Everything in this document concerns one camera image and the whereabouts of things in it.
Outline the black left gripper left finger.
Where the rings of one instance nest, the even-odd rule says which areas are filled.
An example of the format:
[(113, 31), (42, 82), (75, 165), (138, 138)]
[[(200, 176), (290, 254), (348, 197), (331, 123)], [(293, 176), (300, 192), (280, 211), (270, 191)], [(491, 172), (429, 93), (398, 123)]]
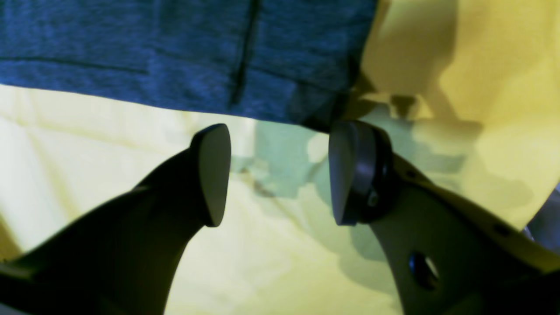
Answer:
[(1, 263), (1, 313), (163, 314), (188, 242), (223, 220), (230, 165), (226, 124), (197, 132), (136, 187)]

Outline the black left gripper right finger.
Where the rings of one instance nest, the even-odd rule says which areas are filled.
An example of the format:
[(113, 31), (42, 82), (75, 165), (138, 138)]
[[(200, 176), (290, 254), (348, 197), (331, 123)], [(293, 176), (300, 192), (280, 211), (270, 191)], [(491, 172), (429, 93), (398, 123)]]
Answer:
[(432, 183), (388, 134), (343, 120), (329, 134), (332, 209), (365, 224), (406, 315), (557, 315), (559, 257), (504, 220)]

